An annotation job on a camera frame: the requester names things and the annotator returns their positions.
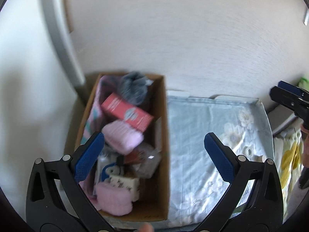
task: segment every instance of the light blue fabric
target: light blue fabric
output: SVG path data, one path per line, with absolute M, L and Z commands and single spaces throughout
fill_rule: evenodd
M 168 220 L 151 222 L 155 229 L 192 230 L 220 200 L 229 183 L 222 180 L 204 148 L 204 137 L 214 132 L 236 155 L 250 160 L 273 159 L 272 134 L 259 100 L 253 103 L 205 98 L 167 98 L 170 140 L 170 201 Z M 246 202 L 250 181 L 239 202 Z M 141 223 L 107 218 L 115 227 L 138 228 Z

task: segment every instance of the pink fuzzy sock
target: pink fuzzy sock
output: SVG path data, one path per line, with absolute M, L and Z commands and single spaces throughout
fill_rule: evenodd
M 116 120 L 104 126 L 102 133 L 106 142 L 123 155 L 131 153 L 144 139 L 141 132 L 121 120 Z
M 100 208 L 112 215 L 122 216 L 132 211 L 132 195 L 126 188 L 113 187 L 110 183 L 95 185 Z

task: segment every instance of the human hand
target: human hand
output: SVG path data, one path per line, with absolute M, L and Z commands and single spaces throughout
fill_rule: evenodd
M 304 133 L 307 133 L 307 137 L 304 140 L 304 151 L 302 153 L 302 164 L 304 167 L 309 168 L 309 130 L 305 129 L 303 126 L 301 126 L 301 130 Z
M 144 223 L 138 230 L 138 232 L 154 232 L 154 227 L 150 223 Z

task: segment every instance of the blue gripper pad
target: blue gripper pad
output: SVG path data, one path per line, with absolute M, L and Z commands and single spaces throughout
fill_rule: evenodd
M 222 179 L 231 183 L 239 168 L 234 152 L 223 145 L 214 133 L 205 135 L 204 147 Z
M 84 145 L 80 145 L 73 154 L 71 170 L 76 182 L 84 181 L 104 148 L 105 138 L 101 132 L 95 132 Z
M 287 90 L 293 94 L 295 94 L 296 96 L 302 98 L 303 94 L 302 94 L 302 90 L 294 85 L 291 85 L 287 82 L 284 81 L 280 81 L 278 83 L 278 87 L 283 89 L 283 90 Z

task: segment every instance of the brown cardboard box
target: brown cardboard box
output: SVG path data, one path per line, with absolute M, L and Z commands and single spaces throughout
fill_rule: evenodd
M 75 143 L 75 149 L 80 145 L 81 138 L 84 131 L 85 123 L 88 119 L 93 100 L 95 97 L 95 90 L 100 78 L 103 75 L 124 75 L 125 73 L 110 72 L 101 73 L 92 89 L 89 97 L 81 124 L 78 130 L 78 135 Z M 156 74 L 146 74 L 146 76 L 153 80 L 153 84 L 149 87 L 150 92 L 150 110 L 149 113 L 154 116 L 154 120 L 150 124 L 148 130 L 144 133 L 145 140 L 154 146 L 155 142 L 155 121 L 161 118 L 161 155 L 162 160 L 155 174 L 151 179 L 145 179 L 142 183 L 145 187 L 143 189 L 142 197 L 133 203 L 133 210 L 130 214 L 115 217 L 123 221 L 132 222 L 154 222 L 167 219 L 168 205 L 169 205 L 169 141 L 167 128 L 167 112 L 166 112 L 166 94 L 164 77 Z M 103 216 L 112 216 L 103 211 L 99 211 Z

